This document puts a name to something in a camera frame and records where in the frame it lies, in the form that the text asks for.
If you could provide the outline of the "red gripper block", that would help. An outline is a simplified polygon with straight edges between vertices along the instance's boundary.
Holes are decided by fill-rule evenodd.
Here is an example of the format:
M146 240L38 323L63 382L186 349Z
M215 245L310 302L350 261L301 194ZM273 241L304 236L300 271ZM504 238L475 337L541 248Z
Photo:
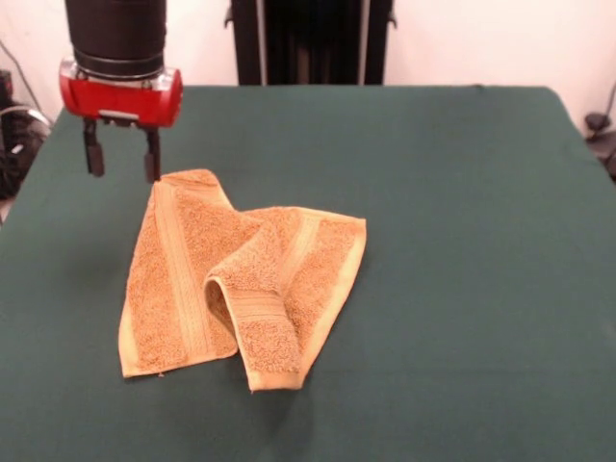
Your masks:
M59 83L65 108L84 117L84 144L89 174L105 173L96 119L119 119L145 127L170 127L183 99L182 74L166 68L161 74L138 81L108 81L88 75L72 58L62 60ZM147 151L144 166L148 183L161 176L161 144L158 128L144 129Z

